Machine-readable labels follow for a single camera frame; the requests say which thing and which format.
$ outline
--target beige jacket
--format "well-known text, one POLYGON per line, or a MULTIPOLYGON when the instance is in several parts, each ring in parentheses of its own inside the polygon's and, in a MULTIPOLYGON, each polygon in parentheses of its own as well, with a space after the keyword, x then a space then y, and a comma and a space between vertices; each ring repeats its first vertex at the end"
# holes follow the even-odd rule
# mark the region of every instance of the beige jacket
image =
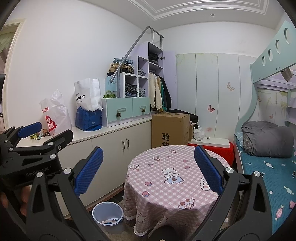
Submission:
POLYGON ((163 108, 163 100, 157 84, 157 76, 151 73, 149 73, 149 98, 152 108, 155 106, 158 110, 163 108))

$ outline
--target gray comforter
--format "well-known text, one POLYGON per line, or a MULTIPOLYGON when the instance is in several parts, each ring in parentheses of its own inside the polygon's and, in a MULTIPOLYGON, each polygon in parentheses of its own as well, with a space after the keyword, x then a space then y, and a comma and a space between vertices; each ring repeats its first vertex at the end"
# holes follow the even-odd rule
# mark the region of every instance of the gray comforter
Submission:
POLYGON ((244 150, 252 156, 291 157, 294 137, 289 127, 267 121, 249 121, 242 126, 244 150))

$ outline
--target cardboard box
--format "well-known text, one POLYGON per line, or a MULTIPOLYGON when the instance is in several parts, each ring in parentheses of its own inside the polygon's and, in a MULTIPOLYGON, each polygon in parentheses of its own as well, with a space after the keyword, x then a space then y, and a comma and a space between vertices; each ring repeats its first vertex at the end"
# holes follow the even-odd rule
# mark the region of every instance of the cardboard box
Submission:
POLYGON ((188 145, 189 114, 157 113, 152 116, 152 148, 188 145))
POLYGON ((192 141, 193 138, 193 126, 189 126, 189 138, 188 141, 192 141))

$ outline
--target human hand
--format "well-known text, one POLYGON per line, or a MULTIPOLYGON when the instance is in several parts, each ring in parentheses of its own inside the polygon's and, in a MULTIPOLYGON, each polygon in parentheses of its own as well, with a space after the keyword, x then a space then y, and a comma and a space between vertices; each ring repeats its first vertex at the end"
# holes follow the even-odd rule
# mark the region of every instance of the human hand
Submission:
MULTIPOLYGON (((30 192, 31 192, 31 189, 29 186, 22 188, 22 191, 21 191, 21 199, 22 199, 23 204, 20 208, 20 212, 24 216, 27 215, 27 202, 29 201, 30 192)), ((1 203, 5 208, 8 207, 8 199, 5 195, 5 193, 1 193, 1 203)))

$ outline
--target blue gripper pad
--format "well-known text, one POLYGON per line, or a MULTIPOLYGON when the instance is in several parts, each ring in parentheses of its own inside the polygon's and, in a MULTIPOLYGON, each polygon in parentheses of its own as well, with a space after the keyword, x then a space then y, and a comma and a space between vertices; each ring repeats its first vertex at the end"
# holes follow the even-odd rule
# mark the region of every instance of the blue gripper pad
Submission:
POLYGON ((222 177, 212 164, 211 160, 206 156, 199 146, 197 146, 194 150, 194 159, 202 171, 202 174, 208 182, 211 190, 220 195, 223 191, 222 177))
POLYGON ((20 138, 26 138, 30 135, 33 135, 36 132, 41 131, 42 125, 40 122, 25 126, 19 130, 18 136, 20 138))
POLYGON ((74 192, 77 196, 87 191, 91 181, 103 162, 103 150, 98 148, 75 179, 74 192))

